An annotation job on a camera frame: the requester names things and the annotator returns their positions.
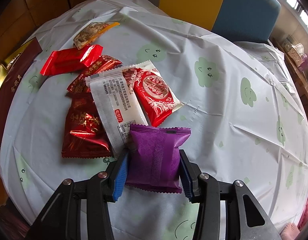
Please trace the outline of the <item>purple snack pack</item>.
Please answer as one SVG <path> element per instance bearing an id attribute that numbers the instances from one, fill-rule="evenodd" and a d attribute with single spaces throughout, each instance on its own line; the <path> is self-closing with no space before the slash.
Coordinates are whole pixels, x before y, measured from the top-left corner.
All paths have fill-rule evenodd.
<path id="1" fill-rule="evenodd" d="M 181 193 L 179 147 L 191 135 L 186 127 L 130 125 L 134 150 L 129 154 L 126 185 L 158 193 Z"/>

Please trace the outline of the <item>slim red gold-print snack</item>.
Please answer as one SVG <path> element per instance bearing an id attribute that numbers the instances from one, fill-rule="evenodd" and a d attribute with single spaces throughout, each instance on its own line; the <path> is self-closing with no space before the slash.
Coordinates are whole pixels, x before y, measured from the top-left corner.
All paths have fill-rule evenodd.
<path id="1" fill-rule="evenodd" d="M 67 87 L 67 91 L 71 95 L 88 93 L 90 89 L 86 85 L 85 78 L 94 74 L 114 69 L 116 66 L 121 65 L 122 62 L 108 55 L 101 55 L 89 67 L 83 70 L 74 81 Z"/>

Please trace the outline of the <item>dark maroon cushion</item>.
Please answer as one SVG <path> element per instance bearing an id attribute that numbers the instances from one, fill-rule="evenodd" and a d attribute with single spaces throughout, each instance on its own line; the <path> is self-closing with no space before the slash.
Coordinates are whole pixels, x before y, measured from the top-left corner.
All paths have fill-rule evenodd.
<path id="1" fill-rule="evenodd" d="M 0 239 L 25 239 L 29 228 L 15 207 L 0 206 Z"/>

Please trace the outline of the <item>dark red foil snack bag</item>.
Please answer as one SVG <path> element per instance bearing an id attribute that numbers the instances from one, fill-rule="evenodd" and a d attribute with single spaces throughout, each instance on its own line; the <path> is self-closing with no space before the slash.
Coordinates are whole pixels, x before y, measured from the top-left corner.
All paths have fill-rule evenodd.
<path id="1" fill-rule="evenodd" d="M 61 156 L 63 158 L 102 158 L 113 155 L 91 93 L 72 97 L 65 120 Z"/>

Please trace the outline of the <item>white cloud-print tablecloth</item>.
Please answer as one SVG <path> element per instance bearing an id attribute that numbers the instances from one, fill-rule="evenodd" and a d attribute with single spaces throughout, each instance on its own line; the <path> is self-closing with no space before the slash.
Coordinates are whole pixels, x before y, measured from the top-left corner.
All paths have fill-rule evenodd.
<path id="1" fill-rule="evenodd" d="M 282 54 L 165 16 L 147 0 L 91 0 L 33 33 L 0 149 L 29 223 L 61 189 L 125 150 L 108 212 L 115 239 L 193 239 L 199 202 L 228 183 L 278 238 L 308 197 L 308 122 Z"/>

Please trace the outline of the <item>red white patterned snack pack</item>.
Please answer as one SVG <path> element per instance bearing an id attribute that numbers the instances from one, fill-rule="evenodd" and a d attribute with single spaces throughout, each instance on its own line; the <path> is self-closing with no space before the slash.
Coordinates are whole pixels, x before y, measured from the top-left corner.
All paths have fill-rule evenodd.
<path id="1" fill-rule="evenodd" d="M 143 106 L 150 123 L 158 127 L 172 113 L 183 106 L 158 69 L 151 61 L 135 65 L 133 90 Z"/>

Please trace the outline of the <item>plain bright red snack pack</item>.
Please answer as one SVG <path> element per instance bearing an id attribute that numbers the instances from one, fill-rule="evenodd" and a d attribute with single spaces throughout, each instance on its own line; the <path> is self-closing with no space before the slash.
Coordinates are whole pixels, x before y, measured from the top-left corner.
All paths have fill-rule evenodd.
<path id="1" fill-rule="evenodd" d="M 43 65 L 40 74 L 54 76 L 79 72 L 93 64 L 102 53 L 103 47 L 98 44 L 88 45 L 78 50 L 75 48 L 55 50 Z"/>

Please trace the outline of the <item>maroon and gold gift box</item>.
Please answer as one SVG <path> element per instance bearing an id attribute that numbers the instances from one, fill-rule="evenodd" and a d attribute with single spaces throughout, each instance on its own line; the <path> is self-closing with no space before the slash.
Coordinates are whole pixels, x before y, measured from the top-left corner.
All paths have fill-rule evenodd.
<path id="1" fill-rule="evenodd" d="M 0 146 L 8 112 L 17 88 L 28 68 L 41 52 L 42 48 L 34 37 L 5 59 L 3 68 L 7 74 L 0 86 Z"/>

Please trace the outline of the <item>mixed nuts pack, orange edge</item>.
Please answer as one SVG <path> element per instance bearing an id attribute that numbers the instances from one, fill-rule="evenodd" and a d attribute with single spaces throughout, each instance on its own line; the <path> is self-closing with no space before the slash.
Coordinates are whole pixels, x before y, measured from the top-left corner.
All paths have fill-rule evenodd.
<path id="1" fill-rule="evenodd" d="M 73 43 L 78 50 L 93 43 L 98 37 L 106 33 L 108 30 L 119 26 L 119 22 L 92 22 L 82 29 L 73 39 Z"/>

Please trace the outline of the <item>yellow and blue chair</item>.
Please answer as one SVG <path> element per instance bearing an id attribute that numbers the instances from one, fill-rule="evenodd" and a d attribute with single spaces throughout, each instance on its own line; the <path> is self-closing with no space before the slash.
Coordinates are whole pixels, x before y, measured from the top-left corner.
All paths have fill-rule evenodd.
<path id="1" fill-rule="evenodd" d="M 232 42 L 266 42 L 281 5 L 277 0 L 149 0 L 172 18 Z"/>

